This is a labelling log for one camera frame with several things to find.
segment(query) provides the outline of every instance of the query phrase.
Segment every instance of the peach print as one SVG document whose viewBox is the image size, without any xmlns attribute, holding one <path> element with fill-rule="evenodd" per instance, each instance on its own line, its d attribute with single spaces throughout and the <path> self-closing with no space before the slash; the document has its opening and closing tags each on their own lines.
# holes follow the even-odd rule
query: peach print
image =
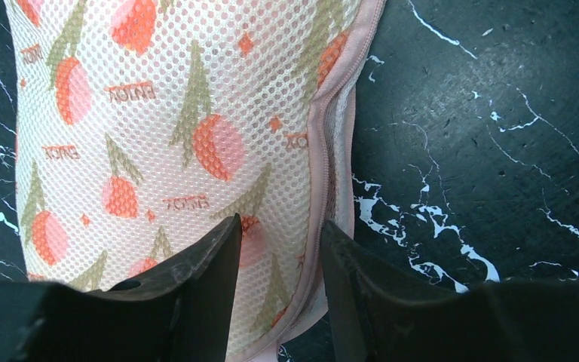
<svg viewBox="0 0 579 362">
<path fill-rule="evenodd" d="M 50 211 L 43 210 L 32 222 L 32 242 L 38 255 L 54 265 L 66 255 L 68 235 Z"/>
<path fill-rule="evenodd" d="M 156 260 L 154 260 L 152 258 L 139 260 L 138 262 L 135 262 L 134 264 L 132 264 L 132 267 L 130 268 L 129 276 L 131 278 L 131 277 L 139 275 L 143 272 L 147 272 L 149 269 L 154 268 L 156 265 L 157 265 Z"/>
<path fill-rule="evenodd" d="M 343 52 L 343 47 L 348 41 L 349 32 L 341 32 L 332 42 L 327 46 L 323 54 L 320 56 L 320 64 L 318 65 L 318 86 L 324 81 L 325 77 L 332 71 L 336 60 L 339 59 Z"/>
<path fill-rule="evenodd" d="M 66 255 L 68 235 L 56 215 L 48 210 L 38 165 L 34 160 L 28 198 L 19 225 L 24 231 L 24 245 L 32 239 L 36 252 L 48 265 L 56 264 Z"/>
<path fill-rule="evenodd" d="M 66 124 L 78 123 L 92 105 L 92 90 L 81 63 L 74 57 L 57 67 L 57 107 Z"/>
<path fill-rule="evenodd" d="M 112 17 L 112 40 L 143 54 L 152 40 L 155 21 L 154 0 L 126 0 Z"/>
<path fill-rule="evenodd" d="M 134 219 L 139 202 L 134 186 L 123 177 L 112 176 L 103 186 L 103 207 L 111 215 Z"/>
<path fill-rule="evenodd" d="M 137 185 L 143 180 L 143 175 L 107 133 L 105 138 L 112 176 L 103 186 L 103 208 L 111 215 L 135 219 L 139 212 L 139 201 L 134 185 L 121 176 L 121 170 Z"/>
<path fill-rule="evenodd" d="M 210 115 L 198 125 L 194 151 L 203 168 L 223 181 L 229 181 L 245 159 L 243 137 L 220 115 Z"/>
<path fill-rule="evenodd" d="M 274 317 L 274 320 L 272 320 L 272 322 L 271 322 L 272 327 L 274 327 L 276 325 L 276 323 L 278 323 L 278 321 L 280 321 L 280 319 L 285 315 L 286 311 L 287 311 L 287 307 L 283 308 L 282 311 L 279 311 L 276 314 L 276 317 Z"/>
<path fill-rule="evenodd" d="M 241 216 L 243 240 L 240 244 L 238 266 L 246 268 L 256 264 L 265 255 L 265 230 L 256 216 Z"/>
<path fill-rule="evenodd" d="M 38 14 L 41 12 L 43 1 L 44 0 L 17 0 L 17 3 L 21 7 L 23 13 L 35 26 L 40 25 Z"/>
</svg>

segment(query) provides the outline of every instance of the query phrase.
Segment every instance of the dark marble surface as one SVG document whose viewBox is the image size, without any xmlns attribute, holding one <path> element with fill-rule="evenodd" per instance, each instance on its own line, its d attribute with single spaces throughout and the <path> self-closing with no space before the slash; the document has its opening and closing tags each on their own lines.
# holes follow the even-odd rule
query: dark marble surface
<svg viewBox="0 0 579 362">
<path fill-rule="evenodd" d="M 23 281 L 16 81 L 0 1 L 0 280 Z M 579 278 L 579 1 L 388 0 L 353 170 L 355 238 L 415 276 Z M 282 354 L 333 360 L 327 319 Z"/>
</svg>

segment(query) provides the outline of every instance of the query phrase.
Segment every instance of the white mesh fabric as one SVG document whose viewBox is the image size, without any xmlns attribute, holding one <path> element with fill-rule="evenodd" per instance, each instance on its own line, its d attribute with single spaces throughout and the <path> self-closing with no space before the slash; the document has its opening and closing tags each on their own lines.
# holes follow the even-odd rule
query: white mesh fabric
<svg viewBox="0 0 579 362">
<path fill-rule="evenodd" d="M 286 318 L 318 212 L 309 100 L 359 2 L 6 0 L 30 278 L 106 290 L 238 212 L 228 355 Z"/>
</svg>

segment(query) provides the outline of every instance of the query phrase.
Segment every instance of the mesh laundry bag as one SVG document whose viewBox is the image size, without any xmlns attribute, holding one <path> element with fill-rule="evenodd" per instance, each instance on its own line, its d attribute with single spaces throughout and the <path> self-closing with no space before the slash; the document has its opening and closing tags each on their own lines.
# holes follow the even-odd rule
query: mesh laundry bag
<svg viewBox="0 0 579 362">
<path fill-rule="evenodd" d="M 326 310 L 354 82 L 384 0 L 6 0 L 31 280 L 106 290 L 241 215 L 228 360 Z"/>
</svg>

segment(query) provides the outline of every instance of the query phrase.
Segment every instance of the orange peach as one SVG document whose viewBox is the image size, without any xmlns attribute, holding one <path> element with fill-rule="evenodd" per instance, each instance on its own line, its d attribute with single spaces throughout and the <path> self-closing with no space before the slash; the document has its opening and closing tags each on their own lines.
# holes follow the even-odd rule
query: orange peach
<svg viewBox="0 0 579 362">
<path fill-rule="evenodd" d="M 103 207 L 111 215 L 136 218 L 139 202 L 132 183 L 123 177 L 112 176 L 103 187 Z"/>
<path fill-rule="evenodd" d="M 220 115 L 210 115 L 199 123 L 193 143 L 196 158 L 217 179 L 229 181 L 243 166 L 243 137 Z"/>
<path fill-rule="evenodd" d="M 50 211 L 43 210 L 32 221 L 32 242 L 48 265 L 59 262 L 68 249 L 68 235 Z"/>
<path fill-rule="evenodd" d="M 41 5 L 43 5 L 43 0 L 17 0 L 17 3 L 32 24 L 39 26 L 40 20 L 38 18 L 38 13 L 41 10 Z"/>
<path fill-rule="evenodd" d="M 246 268 L 256 264 L 265 255 L 265 230 L 256 216 L 241 216 L 243 240 L 240 243 L 238 266 Z"/>
<path fill-rule="evenodd" d="M 143 272 L 148 271 L 151 268 L 154 268 L 157 265 L 156 260 L 153 258 L 147 258 L 143 260 L 139 260 L 132 265 L 130 268 L 130 272 L 128 273 L 127 277 L 131 278 L 133 276 L 139 275 Z"/>
<path fill-rule="evenodd" d="M 78 123 L 92 106 L 92 90 L 81 62 L 74 57 L 61 60 L 54 85 L 61 118 L 66 124 Z"/>
<path fill-rule="evenodd" d="M 152 40 L 155 22 L 154 0 L 126 0 L 112 17 L 112 40 L 143 54 Z"/>
<path fill-rule="evenodd" d="M 348 32 L 342 32 L 334 40 L 331 44 L 327 46 L 323 54 L 320 56 L 320 64 L 318 66 L 318 85 L 320 86 L 324 81 L 325 77 L 332 71 L 334 65 L 336 64 L 336 60 L 339 59 L 341 56 L 341 52 L 343 51 L 343 47 L 345 43 L 348 41 Z"/>
<path fill-rule="evenodd" d="M 283 308 L 282 311 L 279 311 L 278 314 L 276 314 L 276 317 L 274 317 L 274 320 L 271 322 L 271 326 L 272 328 L 276 325 L 276 323 L 278 323 L 278 321 L 280 321 L 280 319 L 285 315 L 285 312 L 287 311 L 287 307 Z"/>
</svg>

